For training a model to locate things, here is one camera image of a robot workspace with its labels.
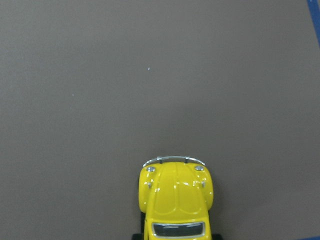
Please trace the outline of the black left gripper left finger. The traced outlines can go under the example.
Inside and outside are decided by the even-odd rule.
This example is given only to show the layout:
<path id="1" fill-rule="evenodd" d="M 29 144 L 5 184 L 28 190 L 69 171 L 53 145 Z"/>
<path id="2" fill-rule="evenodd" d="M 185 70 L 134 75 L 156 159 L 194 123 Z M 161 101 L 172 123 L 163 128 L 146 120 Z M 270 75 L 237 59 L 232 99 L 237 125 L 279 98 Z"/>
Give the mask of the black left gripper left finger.
<path id="1" fill-rule="evenodd" d="M 143 234 L 142 233 L 134 233 L 131 236 L 131 240 L 143 240 Z"/>

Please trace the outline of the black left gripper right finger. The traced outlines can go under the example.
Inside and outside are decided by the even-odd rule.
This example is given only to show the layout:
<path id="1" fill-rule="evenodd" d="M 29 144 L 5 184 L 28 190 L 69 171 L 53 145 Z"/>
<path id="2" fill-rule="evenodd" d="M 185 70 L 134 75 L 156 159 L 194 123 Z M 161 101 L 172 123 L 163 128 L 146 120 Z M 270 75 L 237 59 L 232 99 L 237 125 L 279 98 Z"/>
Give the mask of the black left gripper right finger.
<path id="1" fill-rule="evenodd" d="M 211 235 L 211 239 L 212 240 L 223 240 L 223 237 L 219 233 L 214 233 L 214 234 Z"/>

